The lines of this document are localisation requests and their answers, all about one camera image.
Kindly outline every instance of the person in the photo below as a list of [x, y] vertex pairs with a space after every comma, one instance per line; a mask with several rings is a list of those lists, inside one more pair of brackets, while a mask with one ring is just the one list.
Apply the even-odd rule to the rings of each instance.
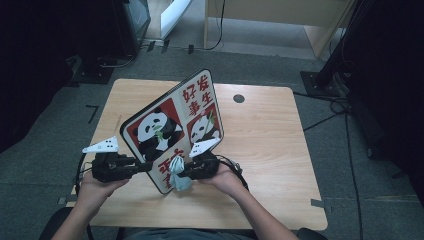
[[[127, 180], [102, 183], [94, 179], [91, 172], [87, 172], [81, 182], [78, 200], [69, 216], [57, 230], [53, 239], [82, 239], [90, 220], [98, 213], [100, 207], [113, 192], [128, 183]], [[234, 199], [258, 239], [298, 239], [286, 226], [272, 216], [255, 197], [241, 184], [238, 177], [225, 165], [220, 164], [217, 174], [209, 179], [198, 180], [203, 184], [211, 184], [219, 191]], [[144, 239], [143, 233], [130, 237], [131, 239]], [[207, 239], [207, 233], [200, 234]]]

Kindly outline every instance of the panda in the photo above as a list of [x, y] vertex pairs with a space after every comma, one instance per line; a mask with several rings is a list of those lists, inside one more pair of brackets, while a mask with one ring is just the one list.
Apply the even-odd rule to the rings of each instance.
[[183, 129], [166, 116], [160, 107], [147, 115], [134, 129], [138, 139], [138, 150], [146, 162], [152, 162], [180, 140]]
[[219, 130], [214, 126], [214, 117], [204, 115], [199, 118], [191, 129], [191, 143], [201, 142], [219, 137]]

